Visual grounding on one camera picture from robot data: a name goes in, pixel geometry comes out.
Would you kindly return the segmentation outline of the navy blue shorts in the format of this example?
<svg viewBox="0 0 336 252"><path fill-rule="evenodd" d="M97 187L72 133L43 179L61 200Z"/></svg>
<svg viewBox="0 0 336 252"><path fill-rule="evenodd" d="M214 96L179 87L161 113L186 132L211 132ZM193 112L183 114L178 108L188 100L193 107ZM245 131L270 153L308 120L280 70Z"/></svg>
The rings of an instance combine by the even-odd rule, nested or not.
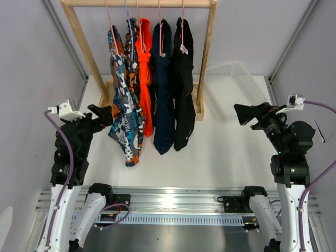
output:
<svg viewBox="0 0 336 252"><path fill-rule="evenodd" d="M171 28L162 19L162 33L164 34L163 54L159 53L160 28L159 23L153 30L151 64L153 69L152 85L156 94L156 111L154 114L154 147L161 154L165 154L174 143L175 114L173 96L169 88L169 69L171 60Z"/></svg>

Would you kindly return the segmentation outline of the orange grey camouflage shorts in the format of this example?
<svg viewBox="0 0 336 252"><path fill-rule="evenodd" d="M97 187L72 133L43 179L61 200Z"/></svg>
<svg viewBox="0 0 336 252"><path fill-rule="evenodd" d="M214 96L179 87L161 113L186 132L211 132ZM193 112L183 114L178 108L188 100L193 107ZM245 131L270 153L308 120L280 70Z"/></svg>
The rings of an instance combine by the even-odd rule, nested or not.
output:
<svg viewBox="0 0 336 252"><path fill-rule="evenodd" d="M124 44L126 62L125 66L128 72L128 87L135 106L140 106L140 81L139 81L139 58L135 43L139 38L139 27L137 20L132 17L127 21L128 32Z"/></svg>

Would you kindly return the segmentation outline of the black shorts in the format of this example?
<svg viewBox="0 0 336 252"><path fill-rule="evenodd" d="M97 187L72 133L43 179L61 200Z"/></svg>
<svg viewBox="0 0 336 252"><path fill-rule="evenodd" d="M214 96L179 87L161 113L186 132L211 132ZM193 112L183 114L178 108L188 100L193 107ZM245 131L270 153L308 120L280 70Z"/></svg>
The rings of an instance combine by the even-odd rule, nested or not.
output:
<svg viewBox="0 0 336 252"><path fill-rule="evenodd" d="M170 81L175 99L176 135L174 149L180 151L186 147L195 127L195 109L193 91L194 41L187 20L184 19L184 54L181 51L181 18L176 22L171 58Z"/></svg>

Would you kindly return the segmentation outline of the blue wire hanger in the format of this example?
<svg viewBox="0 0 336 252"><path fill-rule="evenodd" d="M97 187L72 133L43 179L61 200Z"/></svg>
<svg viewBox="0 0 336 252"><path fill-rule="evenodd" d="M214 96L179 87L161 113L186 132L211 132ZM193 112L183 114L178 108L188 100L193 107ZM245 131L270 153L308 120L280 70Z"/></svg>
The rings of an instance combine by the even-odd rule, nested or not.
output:
<svg viewBox="0 0 336 252"><path fill-rule="evenodd" d="M127 21L128 21L128 28L129 28L129 32L130 32L130 35L131 35L131 46L132 46L131 60L134 60L134 37L133 37L133 31L132 31L131 18L130 18L130 14L129 14L127 0L125 0L124 3L125 3L125 8L126 8L126 12L127 12L127 18L128 18L127 19Z"/></svg>

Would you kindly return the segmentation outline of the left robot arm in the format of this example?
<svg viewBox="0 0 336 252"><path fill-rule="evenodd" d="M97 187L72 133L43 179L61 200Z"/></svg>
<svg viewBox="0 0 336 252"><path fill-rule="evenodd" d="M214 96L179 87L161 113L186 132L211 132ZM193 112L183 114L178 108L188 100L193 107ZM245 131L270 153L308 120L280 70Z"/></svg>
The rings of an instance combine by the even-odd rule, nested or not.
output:
<svg viewBox="0 0 336 252"><path fill-rule="evenodd" d="M113 206L111 186L94 183L80 213L73 218L89 167L87 157L93 135L113 123L111 106L91 104L88 109L88 113L81 113L69 103L62 103L44 113L56 129L56 151L51 168L50 208L37 251L82 251L99 212Z"/></svg>

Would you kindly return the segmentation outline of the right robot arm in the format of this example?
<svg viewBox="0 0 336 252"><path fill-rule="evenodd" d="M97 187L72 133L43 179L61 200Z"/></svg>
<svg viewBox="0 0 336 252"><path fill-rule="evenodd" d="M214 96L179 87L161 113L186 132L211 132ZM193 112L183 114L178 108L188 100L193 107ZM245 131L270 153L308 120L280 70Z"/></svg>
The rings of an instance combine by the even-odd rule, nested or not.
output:
<svg viewBox="0 0 336 252"><path fill-rule="evenodd" d="M313 146L315 130L304 121L286 124L281 108L267 102L256 106L235 104L240 125L252 119L252 130L262 130L276 150L271 157L271 172L281 204L281 220L272 211L262 186L245 186L240 207L252 212L264 235L264 251L312 251L309 235L308 196L310 183L306 154Z"/></svg>

